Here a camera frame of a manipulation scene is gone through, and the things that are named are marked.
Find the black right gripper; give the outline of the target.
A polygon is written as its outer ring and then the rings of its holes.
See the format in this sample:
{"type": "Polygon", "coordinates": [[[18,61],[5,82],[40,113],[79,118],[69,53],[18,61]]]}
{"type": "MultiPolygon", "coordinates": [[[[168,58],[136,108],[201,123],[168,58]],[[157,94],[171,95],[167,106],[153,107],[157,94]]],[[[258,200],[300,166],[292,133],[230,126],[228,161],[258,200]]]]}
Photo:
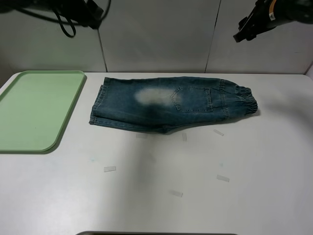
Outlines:
{"type": "Polygon", "coordinates": [[[243,40],[251,41],[257,35],[273,29],[273,27],[268,27],[270,23],[269,7],[271,2],[271,0],[256,1],[252,12],[239,22],[239,31],[233,36],[237,43],[243,40]]]}

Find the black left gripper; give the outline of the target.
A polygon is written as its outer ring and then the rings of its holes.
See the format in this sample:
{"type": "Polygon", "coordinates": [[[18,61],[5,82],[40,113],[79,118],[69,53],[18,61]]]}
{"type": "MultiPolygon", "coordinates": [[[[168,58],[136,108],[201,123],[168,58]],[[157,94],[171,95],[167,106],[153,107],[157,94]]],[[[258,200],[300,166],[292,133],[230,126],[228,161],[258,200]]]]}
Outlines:
{"type": "Polygon", "coordinates": [[[93,0],[74,0],[73,4],[74,25],[82,27],[99,28],[110,10],[110,0],[107,1],[105,10],[93,0]]]}

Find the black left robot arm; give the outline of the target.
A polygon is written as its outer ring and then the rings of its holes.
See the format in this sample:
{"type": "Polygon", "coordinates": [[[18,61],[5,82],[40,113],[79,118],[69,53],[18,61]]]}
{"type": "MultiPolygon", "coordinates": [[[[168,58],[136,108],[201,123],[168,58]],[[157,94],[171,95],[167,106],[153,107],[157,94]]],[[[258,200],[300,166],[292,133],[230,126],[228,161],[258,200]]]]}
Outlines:
{"type": "Polygon", "coordinates": [[[111,1],[101,8],[93,0],[2,0],[2,14],[18,11],[52,23],[98,29],[107,17],[111,1]]]}

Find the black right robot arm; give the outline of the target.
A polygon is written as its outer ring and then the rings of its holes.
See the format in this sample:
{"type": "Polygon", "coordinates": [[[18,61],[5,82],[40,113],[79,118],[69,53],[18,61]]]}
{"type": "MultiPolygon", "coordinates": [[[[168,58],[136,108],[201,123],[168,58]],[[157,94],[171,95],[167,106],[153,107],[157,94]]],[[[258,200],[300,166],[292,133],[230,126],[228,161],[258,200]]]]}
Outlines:
{"type": "Polygon", "coordinates": [[[291,22],[313,23],[312,0],[258,0],[252,12],[239,22],[236,42],[251,41],[257,35],[291,22]]]}

